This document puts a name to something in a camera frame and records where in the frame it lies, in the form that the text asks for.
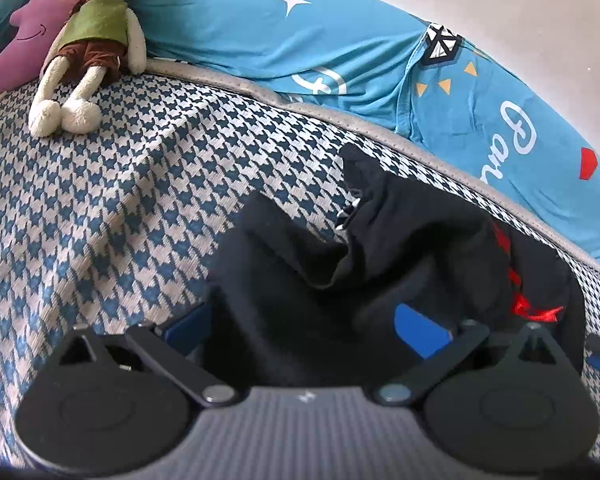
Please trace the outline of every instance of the smiling mouth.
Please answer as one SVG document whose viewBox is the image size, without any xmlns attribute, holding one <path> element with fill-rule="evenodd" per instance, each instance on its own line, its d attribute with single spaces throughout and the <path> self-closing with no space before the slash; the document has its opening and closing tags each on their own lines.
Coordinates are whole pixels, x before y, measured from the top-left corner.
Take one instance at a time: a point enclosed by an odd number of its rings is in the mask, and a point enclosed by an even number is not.
<svg viewBox="0 0 600 480">
<path fill-rule="evenodd" d="M 36 36 L 44 36 L 46 34 L 46 27 L 42 23 L 40 23 L 40 27 L 42 27 L 42 30 L 37 31 L 33 36 L 29 36 L 28 38 L 16 38 L 16 40 L 27 41 L 35 38 Z"/>
</svg>

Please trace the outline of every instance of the green felt vest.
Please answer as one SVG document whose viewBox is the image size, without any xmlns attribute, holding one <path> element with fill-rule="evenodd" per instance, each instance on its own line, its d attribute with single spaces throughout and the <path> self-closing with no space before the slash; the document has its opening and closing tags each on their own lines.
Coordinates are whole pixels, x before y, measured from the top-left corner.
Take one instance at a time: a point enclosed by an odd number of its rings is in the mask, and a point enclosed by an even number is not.
<svg viewBox="0 0 600 480">
<path fill-rule="evenodd" d="M 125 0 L 89 0 L 66 24 L 60 48 L 80 40 L 113 40 L 127 45 Z"/>
</svg>

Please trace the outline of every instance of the stuffed animal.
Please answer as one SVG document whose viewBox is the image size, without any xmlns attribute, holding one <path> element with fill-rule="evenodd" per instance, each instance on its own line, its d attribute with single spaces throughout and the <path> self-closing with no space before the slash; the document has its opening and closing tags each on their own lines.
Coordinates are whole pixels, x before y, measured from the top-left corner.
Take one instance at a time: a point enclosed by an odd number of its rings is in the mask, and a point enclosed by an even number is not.
<svg viewBox="0 0 600 480">
<path fill-rule="evenodd" d="M 100 108 L 88 99 L 101 83 L 120 78 L 125 61 L 133 74 L 146 68 L 144 34 L 126 1 L 80 0 L 46 56 L 42 80 L 29 111 L 32 135 L 49 136 L 58 126 L 73 134 L 96 130 Z M 53 101 L 54 89 L 61 80 L 79 80 L 62 107 Z"/>
<path fill-rule="evenodd" d="M 0 53 L 0 93 L 35 79 L 78 0 L 29 0 L 11 14 L 16 37 Z"/>
</svg>

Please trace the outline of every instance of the gray fabric trim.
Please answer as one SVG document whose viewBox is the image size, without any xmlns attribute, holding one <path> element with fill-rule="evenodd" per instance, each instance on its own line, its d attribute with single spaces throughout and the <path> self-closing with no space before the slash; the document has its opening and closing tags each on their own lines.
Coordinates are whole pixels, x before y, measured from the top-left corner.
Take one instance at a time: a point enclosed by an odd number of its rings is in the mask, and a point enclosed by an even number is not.
<svg viewBox="0 0 600 480">
<path fill-rule="evenodd" d="M 569 253 L 572 257 L 600 272 L 600 264 L 595 259 L 577 245 L 564 238 L 561 234 L 558 234 L 553 228 L 542 222 L 541 219 L 536 217 L 533 213 L 524 209 L 522 206 L 513 202 L 513 200 L 504 196 L 493 187 L 488 186 L 478 178 L 443 162 L 431 153 L 425 152 L 415 146 L 404 137 L 383 128 L 382 126 L 377 126 L 376 124 L 369 123 L 359 117 L 345 112 L 339 112 L 331 108 L 306 103 L 288 103 L 277 93 L 248 81 L 247 79 L 183 62 L 165 59 L 148 59 L 147 71 L 246 95 L 257 101 L 263 102 L 264 104 L 312 117 L 333 124 L 339 128 L 349 130 L 350 132 L 368 137 L 369 139 L 376 140 L 377 142 L 380 142 L 403 155 L 409 156 L 414 160 L 429 166 L 433 170 L 449 176 L 461 184 L 478 191 L 484 197 L 493 200 L 508 212 L 517 216 L 520 220 L 538 231 L 538 233 L 546 237 L 557 247 L 560 247 L 562 250 Z"/>
</svg>

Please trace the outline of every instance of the blue and white pattern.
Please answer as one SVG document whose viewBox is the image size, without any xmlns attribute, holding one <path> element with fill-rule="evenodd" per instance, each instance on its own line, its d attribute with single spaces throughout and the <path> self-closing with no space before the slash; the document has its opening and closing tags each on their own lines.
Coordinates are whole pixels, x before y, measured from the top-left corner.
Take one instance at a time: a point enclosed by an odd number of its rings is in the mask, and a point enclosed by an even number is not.
<svg viewBox="0 0 600 480">
<path fill-rule="evenodd" d="M 76 322 L 120 332 L 194 303 L 208 258 L 253 189 L 333 237 L 350 198 L 339 148 L 354 142 L 384 168 L 464 197 L 541 239 L 497 204 L 379 143 L 314 118 L 161 76 L 124 78 L 96 95 L 99 132 L 32 139 L 35 86 L 0 101 L 0 460 L 20 463 L 11 418 Z M 69 89 L 60 89 L 61 98 Z M 588 329 L 600 334 L 600 273 L 576 272 Z M 600 407 L 600 376 L 583 380 Z M 600 459 L 600 439 L 593 450 Z"/>
</svg>

